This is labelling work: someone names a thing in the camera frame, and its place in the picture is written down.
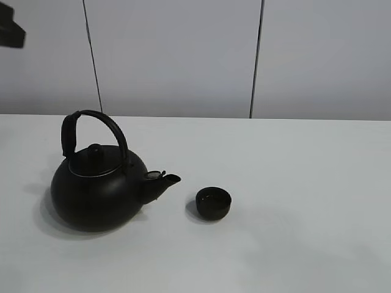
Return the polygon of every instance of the teapot body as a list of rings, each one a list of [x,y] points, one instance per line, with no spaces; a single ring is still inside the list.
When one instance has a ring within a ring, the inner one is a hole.
[[[104,231],[137,214],[143,205],[139,199],[147,168],[130,150],[128,157],[132,164],[96,177],[72,173],[65,159],[51,185],[52,202],[58,215],[78,230]]]

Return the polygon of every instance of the teapot spout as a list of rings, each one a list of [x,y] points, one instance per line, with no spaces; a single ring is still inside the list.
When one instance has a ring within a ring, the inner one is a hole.
[[[181,181],[181,178],[174,174],[168,174],[164,177],[146,180],[143,183],[142,195],[139,199],[140,203],[147,204],[153,200],[157,200],[167,188]]]

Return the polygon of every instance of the lid knob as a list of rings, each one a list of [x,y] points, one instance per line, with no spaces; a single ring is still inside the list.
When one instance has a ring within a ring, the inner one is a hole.
[[[103,147],[99,143],[94,143],[88,147],[87,154],[91,160],[101,159],[103,157]]]

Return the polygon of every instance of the cast iron teapot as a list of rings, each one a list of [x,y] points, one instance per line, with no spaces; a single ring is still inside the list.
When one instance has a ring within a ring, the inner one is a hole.
[[[75,153],[76,122],[81,115],[107,125],[118,146],[94,143]],[[61,144],[65,159],[54,174],[51,198],[58,215],[79,230],[104,231],[125,223],[143,204],[181,180],[165,172],[148,172],[142,160],[128,150],[119,126],[101,112],[82,110],[66,116]]]

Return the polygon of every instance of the teapot lid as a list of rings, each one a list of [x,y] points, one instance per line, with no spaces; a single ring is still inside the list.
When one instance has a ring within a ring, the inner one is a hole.
[[[119,146],[94,143],[69,159],[69,171],[81,177],[99,177],[117,170],[123,164]]]

